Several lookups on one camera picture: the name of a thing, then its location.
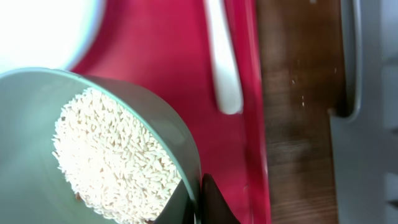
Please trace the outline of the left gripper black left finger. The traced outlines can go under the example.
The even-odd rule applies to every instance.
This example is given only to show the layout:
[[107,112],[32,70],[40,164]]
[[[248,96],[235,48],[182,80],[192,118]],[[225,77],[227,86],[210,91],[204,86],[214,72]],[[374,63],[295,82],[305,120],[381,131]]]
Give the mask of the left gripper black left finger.
[[194,224],[194,209],[183,181],[177,185],[170,200],[154,224]]

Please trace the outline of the cooked white rice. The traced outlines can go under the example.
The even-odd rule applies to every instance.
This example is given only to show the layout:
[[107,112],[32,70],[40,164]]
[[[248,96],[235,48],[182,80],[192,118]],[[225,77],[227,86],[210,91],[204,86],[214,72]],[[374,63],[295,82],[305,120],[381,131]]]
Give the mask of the cooked white rice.
[[116,223],[154,221],[182,179],[154,135],[94,88],[62,107],[52,141],[75,195]]

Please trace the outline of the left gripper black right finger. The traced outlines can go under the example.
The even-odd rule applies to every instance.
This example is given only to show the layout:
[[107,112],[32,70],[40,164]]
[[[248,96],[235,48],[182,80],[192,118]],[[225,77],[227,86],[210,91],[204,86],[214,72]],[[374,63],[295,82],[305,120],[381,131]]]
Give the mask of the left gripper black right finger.
[[210,174],[202,178],[201,219],[203,224],[240,224]]

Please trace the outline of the green bowl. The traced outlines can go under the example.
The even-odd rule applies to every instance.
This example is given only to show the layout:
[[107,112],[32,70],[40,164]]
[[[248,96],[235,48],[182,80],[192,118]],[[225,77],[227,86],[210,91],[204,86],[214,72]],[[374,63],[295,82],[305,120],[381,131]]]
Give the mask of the green bowl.
[[62,106],[89,87],[114,98],[154,134],[177,166],[195,223],[200,223],[200,156],[178,113],[139,85],[49,68],[21,68],[1,75],[1,222],[105,222],[76,200],[52,155]]

